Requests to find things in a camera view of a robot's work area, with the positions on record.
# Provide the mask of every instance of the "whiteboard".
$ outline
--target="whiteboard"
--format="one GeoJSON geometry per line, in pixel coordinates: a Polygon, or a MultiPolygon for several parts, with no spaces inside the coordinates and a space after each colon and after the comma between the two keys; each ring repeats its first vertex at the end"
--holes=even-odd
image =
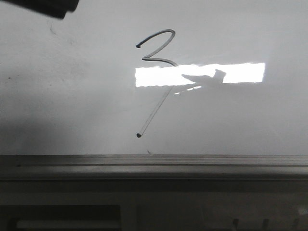
{"type": "Polygon", "coordinates": [[[305,155],[308,2],[87,0],[57,20],[0,2],[5,155],[305,155]],[[143,61],[170,37],[153,58],[143,61]],[[170,93],[137,138],[164,94],[170,93]]]}

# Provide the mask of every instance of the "black marker line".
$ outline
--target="black marker line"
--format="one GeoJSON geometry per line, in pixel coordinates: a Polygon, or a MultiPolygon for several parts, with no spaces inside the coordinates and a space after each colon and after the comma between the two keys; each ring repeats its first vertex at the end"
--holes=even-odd
{"type": "MultiPolygon", "coordinates": [[[[148,40],[150,40],[151,38],[154,38],[155,36],[157,35],[160,35],[160,34],[163,34],[163,33],[166,33],[166,32],[170,32],[171,33],[171,36],[170,38],[167,40],[167,42],[165,42],[160,48],[158,48],[157,50],[155,50],[154,52],[144,56],[142,58],[142,60],[144,61],[156,61],[156,62],[164,62],[164,63],[168,63],[168,64],[171,64],[173,65],[174,67],[177,67],[178,64],[176,64],[175,62],[169,60],[169,59],[161,59],[161,58],[151,58],[153,55],[159,53],[164,47],[166,47],[171,41],[172,39],[174,38],[175,36],[175,31],[174,30],[171,30],[171,29],[167,29],[167,30],[162,30],[162,31],[159,31],[153,35],[150,35],[149,37],[147,37],[146,39],[144,39],[143,41],[141,41],[140,43],[138,43],[136,45],[137,48],[140,48],[142,44],[146,43],[148,40]]],[[[143,127],[141,128],[140,132],[137,133],[137,137],[140,138],[145,130],[148,128],[150,122],[152,121],[152,119],[154,118],[154,116],[156,115],[157,111],[159,110],[159,108],[162,106],[163,102],[165,101],[165,99],[167,98],[167,96],[169,95],[169,93],[171,92],[171,90],[173,89],[173,86],[167,90],[163,97],[161,98],[161,100],[158,102],[158,104],[156,105],[156,107],[154,108],[154,110],[152,111],[152,113],[150,114],[150,116],[148,117],[148,119],[146,120],[146,122],[144,123],[143,127]]]]}

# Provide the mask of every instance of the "handwritten number 7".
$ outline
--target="handwritten number 7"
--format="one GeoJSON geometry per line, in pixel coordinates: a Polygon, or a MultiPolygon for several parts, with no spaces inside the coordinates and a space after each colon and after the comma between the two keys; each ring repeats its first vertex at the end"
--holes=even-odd
{"type": "MultiPolygon", "coordinates": [[[[156,32],[153,35],[150,35],[149,37],[147,37],[146,39],[144,39],[143,41],[141,41],[140,43],[138,43],[136,45],[137,48],[140,48],[142,44],[146,43],[147,41],[149,41],[150,39],[154,38],[157,35],[166,33],[166,32],[170,32],[171,36],[170,38],[161,46],[159,47],[157,50],[155,50],[154,52],[144,56],[142,58],[142,60],[144,61],[157,61],[157,62],[164,62],[164,63],[168,63],[171,64],[173,66],[178,66],[175,62],[169,60],[169,59],[161,59],[161,58],[152,58],[153,55],[159,53],[163,48],[165,48],[174,38],[175,36],[175,31],[171,30],[171,29],[167,29],[167,30],[162,30],[159,32],[156,32]]],[[[167,98],[167,96],[169,95],[169,93],[171,92],[173,86],[171,88],[169,88],[163,95],[163,97],[161,98],[161,100],[158,102],[158,104],[156,105],[156,107],[154,108],[154,110],[152,111],[152,113],[150,114],[150,116],[148,117],[148,119],[146,120],[146,122],[144,123],[143,127],[141,128],[140,132],[137,133],[137,137],[140,138],[145,130],[148,128],[150,122],[152,121],[152,119],[154,118],[155,114],[157,113],[158,109],[161,107],[161,105],[163,104],[163,102],[165,101],[165,99],[167,98]]]]}

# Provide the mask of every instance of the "dark object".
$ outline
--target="dark object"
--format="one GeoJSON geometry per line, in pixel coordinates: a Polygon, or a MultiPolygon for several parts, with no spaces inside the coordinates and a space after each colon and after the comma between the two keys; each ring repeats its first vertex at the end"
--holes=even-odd
{"type": "Polygon", "coordinates": [[[79,0],[4,0],[30,10],[64,19],[66,12],[75,11],[79,0]]]}

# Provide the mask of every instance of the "handwritten number 3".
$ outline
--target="handwritten number 3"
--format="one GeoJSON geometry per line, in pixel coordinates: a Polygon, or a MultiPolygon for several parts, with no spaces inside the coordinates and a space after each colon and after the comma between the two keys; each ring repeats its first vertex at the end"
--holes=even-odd
{"type": "MultiPolygon", "coordinates": [[[[147,37],[145,40],[141,41],[140,43],[138,43],[136,45],[137,48],[140,48],[142,44],[146,43],[147,41],[149,41],[150,39],[154,38],[155,36],[157,35],[160,35],[160,34],[163,34],[163,33],[166,33],[166,32],[170,32],[171,33],[171,36],[170,38],[160,47],[158,48],[157,50],[155,50],[154,52],[144,56],[142,58],[142,60],[144,61],[157,61],[157,62],[164,62],[164,63],[168,63],[168,64],[171,64],[173,66],[178,66],[175,62],[169,60],[169,59],[161,59],[161,58],[151,58],[153,55],[156,55],[157,53],[159,53],[163,48],[165,48],[174,38],[175,36],[175,31],[174,30],[171,30],[171,29],[167,29],[167,30],[162,30],[162,31],[159,31],[159,32],[156,32],[155,34],[153,35],[150,35],[149,37],[147,37]]],[[[163,102],[165,101],[165,99],[167,98],[167,96],[169,95],[169,93],[171,92],[173,87],[169,88],[166,93],[163,95],[163,97],[161,98],[161,100],[158,102],[158,104],[156,105],[155,109],[152,111],[152,113],[150,114],[149,118],[147,119],[147,121],[144,123],[141,131],[139,133],[137,133],[137,137],[140,138],[145,130],[147,129],[147,127],[149,126],[151,120],[153,119],[153,117],[155,116],[155,114],[157,113],[158,109],[161,107],[161,105],[163,104],[163,102]]]]}

